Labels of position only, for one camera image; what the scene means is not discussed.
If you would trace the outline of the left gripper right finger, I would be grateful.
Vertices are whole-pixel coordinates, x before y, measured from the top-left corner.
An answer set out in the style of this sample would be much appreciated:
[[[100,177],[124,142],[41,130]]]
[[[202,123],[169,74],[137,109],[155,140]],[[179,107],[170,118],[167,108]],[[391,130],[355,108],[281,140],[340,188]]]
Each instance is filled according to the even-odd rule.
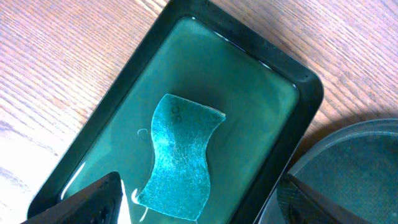
[[[281,177],[277,201],[286,223],[370,224],[291,174]]]

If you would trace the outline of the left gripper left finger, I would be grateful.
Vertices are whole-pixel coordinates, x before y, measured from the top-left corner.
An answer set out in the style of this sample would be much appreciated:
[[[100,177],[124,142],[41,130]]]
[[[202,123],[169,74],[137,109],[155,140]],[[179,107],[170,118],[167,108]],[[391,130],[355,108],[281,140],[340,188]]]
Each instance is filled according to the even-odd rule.
[[[118,172],[110,172],[22,224],[117,224],[123,198]]]

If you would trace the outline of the green scouring sponge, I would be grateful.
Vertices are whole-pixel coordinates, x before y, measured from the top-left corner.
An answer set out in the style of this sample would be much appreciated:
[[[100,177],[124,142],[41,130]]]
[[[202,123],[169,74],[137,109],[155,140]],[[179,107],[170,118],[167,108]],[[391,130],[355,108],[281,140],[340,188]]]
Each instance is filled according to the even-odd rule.
[[[170,217],[197,220],[210,196],[207,145],[225,119],[209,106],[164,95],[150,128],[154,166],[137,202]]]

